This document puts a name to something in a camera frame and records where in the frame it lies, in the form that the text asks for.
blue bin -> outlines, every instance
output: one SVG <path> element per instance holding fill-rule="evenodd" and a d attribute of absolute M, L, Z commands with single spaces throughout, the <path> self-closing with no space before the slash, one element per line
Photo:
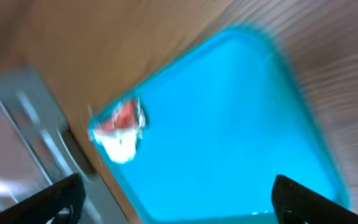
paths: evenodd
<path fill-rule="evenodd" d="M 133 161 L 111 173 L 146 223 L 276 223 L 283 174 L 348 208 L 344 182 L 271 41 L 228 28 L 108 105 L 138 96 L 149 119 Z"/>

teal tray edge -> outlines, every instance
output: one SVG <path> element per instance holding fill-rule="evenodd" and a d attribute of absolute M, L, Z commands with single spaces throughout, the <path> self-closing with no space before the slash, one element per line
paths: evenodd
<path fill-rule="evenodd" d="M 292 95 L 295 97 L 295 102 L 297 103 L 300 108 L 302 108 L 303 117 L 305 118 L 305 124 L 308 124 L 307 126 L 311 128 L 306 128 L 306 130 L 309 132 L 309 135 L 316 141 L 319 148 L 322 150 L 319 150 L 318 155 L 321 161 L 327 165 L 327 167 L 331 167 L 331 169 L 327 170 L 330 178 L 334 180 L 334 185 L 337 187 L 338 196 L 335 202 L 339 204 L 340 206 L 350 209 L 351 203 L 349 200 L 349 192 L 347 191 L 344 177 L 338 170 L 340 170 L 340 167 L 337 167 L 337 158 L 336 156 L 328 149 L 326 141 L 324 140 L 323 136 L 324 133 L 322 129 L 320 128 L 319 123 L 315 120 L 313 114 L 311 113 L 310 107 L 305 100 L 305 97 L 303 96 L 302 92 L 298 88 L 298 82 L 295 80 L 293 70 L 288 66 L 287 61 L 284 60 L 284 54 L 280 53 L 280 51 L 275 47 L 273 42 L 270 40 L 269 36 L 265 33 L 263 33 L 261 30 L 253 28 L 253 27 L 243 27 L 243 26 L 232 26 L 228 27 L 221 32 L 218 32 L 217 34 L 213 35 L 212 37 L 208 38 L 206 41 L 204 41 L 199 46 L 187 51 L 187 53 L 183 54 L 182 56 L 176 58 L 172 62 L 168 63 L 168 65 L 161 68 L 159 71 L 155 72 L 154 75 L 149 77 L 148 79 L 142 81 L 140 84 L 136 85 L 132 90 L 129 90 L 122 96 L 120 96 L 117 100 L 114 100 L 113 102 L 109 103 L 100 113 L 93 116 L 89 123 L 88 123 L 88 129 L 92 129 L 96 124 L 99 123 L 100 120 L 103 120 L 107 118 L 111 111 L 116 107 L 116 105 L 126 99 L 134 96 L 133 90 L 138 88 L 139 86 L 145 85 L 146 83 L 150 82 L 153 79 L 158 78 L 158 76 L 166 69 L 170 67 L 177 66 L 178 63 L 182 59 L 187 58 L 191 54 L 195 54 L 198 50 L 200 50 L 203 47 L 206 47 L 211 42 L 215 41 L 215 39 L 218 39 L 222 36 L 227 35 L 253 35 L 256 38 L 260 40 L 260 45 L 254 46 L 255 48 L 260 48 L 263 52 L 269 52 L 269 55 L 271 55 L 271 60 L 275 64 L 275 68 L 271 68 L 273 70 L 281 70 L 282 80 L 283 82 L 286 82 L 288 85 L 290 91 L 292 92 Z M 123 176 L 121 171 L 118 168 L 118 165 L 115 164 L 113 161 L 110 160 L 109 156 L 107 155 L 107 152 L 104 150 L 102 146 L 100 146 L 92 136 L 91 132 L 89 132 L 89 137 L 92 140 L 93 144 L 95 145 L 95 148 L 97 152 L 100 154 L 100 156 L 103 158 L 103 161 L 108 166 L 109 170 L 111 171 L 112 175 L 117 180 L 118 184 L 121 186 L 121 189 L 124 191 L 124 193 L 127 195 L 129 201 L 134 206 L 136 212 L 139 214 L 141 219 L 145 223 L 167 223 L 167 222 L 160 222 L 158 220 L 154 220 L 146 211 L 146 209 L 143 207 L 139 199 L 137 198 L 136 194 L 131 189 L 130 185 L 127 183 L 126 178 Z M 210 220 L 200 220 L 200 221 L 192 221 L 192 222 L 186 222 L 186 223 L 240 223 L 241 217 L 229 217 L 229 218 L 215 218 Z"/>

red and white package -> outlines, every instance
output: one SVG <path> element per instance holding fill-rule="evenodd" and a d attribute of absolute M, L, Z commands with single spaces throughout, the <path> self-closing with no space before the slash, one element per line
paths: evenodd
<path fill-rule="evenodd" d="M 94 140 L 102 145 L 113 162 L 125 163 L 136 155 L 136 142 L 142 137 L 145 116 L 138 99 L 119 103 L 107 120 L 93 130 Z"/>

brown wooden floor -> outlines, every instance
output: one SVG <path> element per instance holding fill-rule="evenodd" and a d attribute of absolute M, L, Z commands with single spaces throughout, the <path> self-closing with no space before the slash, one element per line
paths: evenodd
<path fill-rule="evenodd" d="M 128 216 L 134 209 L 88 141 L 88 107 L 99 111 L 233 22 L 264 28 L 287 52 L 358 213 L 358 1 L 19 1 L 22 13 L 9 19 L 18 24 L 3 34 L 9 44 L 0 46 L 0 69 L 35 64 Z"/>

gray object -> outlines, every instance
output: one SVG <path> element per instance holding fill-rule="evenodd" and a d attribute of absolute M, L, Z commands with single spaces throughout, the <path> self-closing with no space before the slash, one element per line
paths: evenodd
<path fill-rule="evenodd" d="M 0 103 L 18 130 L 48 184 L 78 172 L 87 199 L 80 223 L 124 223 L 125 215 L 70 132 L 66 117 L 37 71 L 21 68 L 0 74 Z M 34 186 L 34 192 L 45 186 Z M 16 202 L 25 198 L 12 196 Z M 0 199 L 1 209 L 5 209 Z"/>

